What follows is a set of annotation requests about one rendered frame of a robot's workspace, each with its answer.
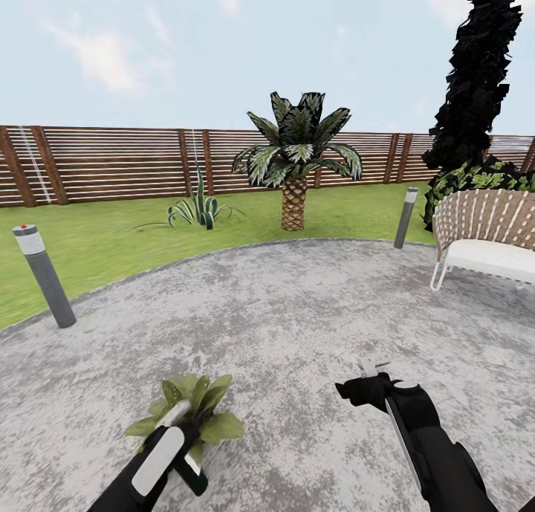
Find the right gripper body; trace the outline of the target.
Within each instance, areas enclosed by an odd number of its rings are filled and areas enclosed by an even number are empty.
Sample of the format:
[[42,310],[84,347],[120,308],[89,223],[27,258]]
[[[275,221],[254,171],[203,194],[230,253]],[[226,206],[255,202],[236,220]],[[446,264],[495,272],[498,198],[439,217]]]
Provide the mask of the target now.
[[362,404],[372,404],[372,406],[380,408],[375,404],[374,390],[376,384],[382,383],[382,381],[390,381],[390,376],[386,372],[378,373],[378,376],[374,377],[358,377],[351,379],[346,384],[346,391],[351,398],[351,404],[356,407]]

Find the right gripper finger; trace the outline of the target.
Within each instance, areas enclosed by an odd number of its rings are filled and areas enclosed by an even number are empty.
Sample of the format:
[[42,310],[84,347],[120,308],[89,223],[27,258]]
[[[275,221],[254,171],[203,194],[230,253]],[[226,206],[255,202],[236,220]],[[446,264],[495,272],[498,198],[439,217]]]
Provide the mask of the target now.
[[342,383],[336,383],[335,384],[335,388],[337,388],[337,390],[341,394],[341,397],[343,398],[343,400],[345,400],[347,398],[349,398],[351,400],[351,398],[348,395],[348,392],[346,391],[346,384],[345,383],[348,383],[348,381],[351,381],[351,379],[348,379],[346,382],[344,382],[344,384],[342,384]]

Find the insectifuge atomizer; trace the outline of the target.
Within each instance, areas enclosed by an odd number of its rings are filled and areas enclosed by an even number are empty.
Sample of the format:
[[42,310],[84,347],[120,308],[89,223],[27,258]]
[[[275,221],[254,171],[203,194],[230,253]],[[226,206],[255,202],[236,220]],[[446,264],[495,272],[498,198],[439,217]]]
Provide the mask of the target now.
[[203,474],[202,469],[195,463],[189,453],[174,466],[179,476],[194,492],[195,496],[203,495],[209,485],[208,478]]

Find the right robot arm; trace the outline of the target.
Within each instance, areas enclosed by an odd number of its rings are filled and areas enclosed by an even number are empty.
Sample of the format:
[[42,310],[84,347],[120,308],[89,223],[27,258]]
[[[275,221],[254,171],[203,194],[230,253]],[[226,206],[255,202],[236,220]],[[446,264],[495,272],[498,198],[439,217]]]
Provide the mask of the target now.
[[335,388],[356,407],[372,404],[388,412],[415,483],[430,512],[499,512],[487,498],[475,461],[442,429],[435,405],[416,382],[390,380],[375,367],[393,361],[388,352],[360,357],[360,377]]

